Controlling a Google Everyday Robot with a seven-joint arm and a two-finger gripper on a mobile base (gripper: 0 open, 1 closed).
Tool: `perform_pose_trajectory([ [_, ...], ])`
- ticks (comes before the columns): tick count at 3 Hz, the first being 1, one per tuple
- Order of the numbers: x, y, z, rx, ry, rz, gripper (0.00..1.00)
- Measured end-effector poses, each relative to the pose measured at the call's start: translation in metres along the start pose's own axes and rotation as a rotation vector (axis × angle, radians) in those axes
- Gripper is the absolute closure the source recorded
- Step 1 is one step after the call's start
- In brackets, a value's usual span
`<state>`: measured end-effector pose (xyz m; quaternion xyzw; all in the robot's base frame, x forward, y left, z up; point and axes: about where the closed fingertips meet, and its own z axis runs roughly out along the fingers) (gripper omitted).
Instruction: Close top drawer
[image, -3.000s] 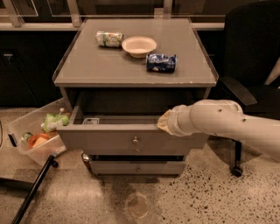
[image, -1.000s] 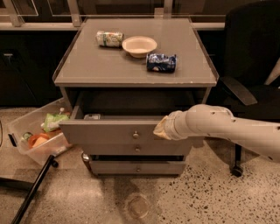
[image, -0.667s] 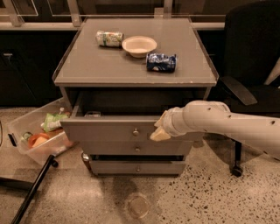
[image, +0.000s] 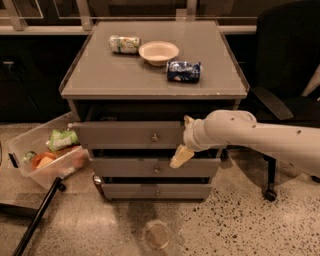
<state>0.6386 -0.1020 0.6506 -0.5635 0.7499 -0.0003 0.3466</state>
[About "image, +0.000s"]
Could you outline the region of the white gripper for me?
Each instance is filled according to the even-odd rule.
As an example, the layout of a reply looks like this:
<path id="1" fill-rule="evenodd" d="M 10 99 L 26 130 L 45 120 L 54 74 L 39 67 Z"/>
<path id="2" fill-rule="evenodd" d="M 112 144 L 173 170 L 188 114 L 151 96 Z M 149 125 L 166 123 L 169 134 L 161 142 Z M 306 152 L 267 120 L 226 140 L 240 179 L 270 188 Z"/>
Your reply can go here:
<path id="1" fill-rule="evenodd" d="M 184 116 L 185 130 L 183 132 L 184 145 L 179 145 L 170 161 L 171 168 L 179 168 L 194 156 L 195 152 L 207 150 L 213 146 L 208 137 L 204 121 Z"/>

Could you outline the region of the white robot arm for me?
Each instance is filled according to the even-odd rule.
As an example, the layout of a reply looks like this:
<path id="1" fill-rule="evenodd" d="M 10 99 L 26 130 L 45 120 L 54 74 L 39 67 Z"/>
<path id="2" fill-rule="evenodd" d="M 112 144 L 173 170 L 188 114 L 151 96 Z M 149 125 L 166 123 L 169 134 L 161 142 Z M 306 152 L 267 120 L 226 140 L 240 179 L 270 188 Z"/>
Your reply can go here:
<path id="1" fill-rule="evenodd" d="M 216 110 L 205 119 L 185 116 L 183 144 L 171 159 L 179 168 L 195 152 L 215 146 L 244 146 L 292 164 L 309 175 L 320 175 L 320 129 L 310 126 L 259 123 L 242 110 Z"/>

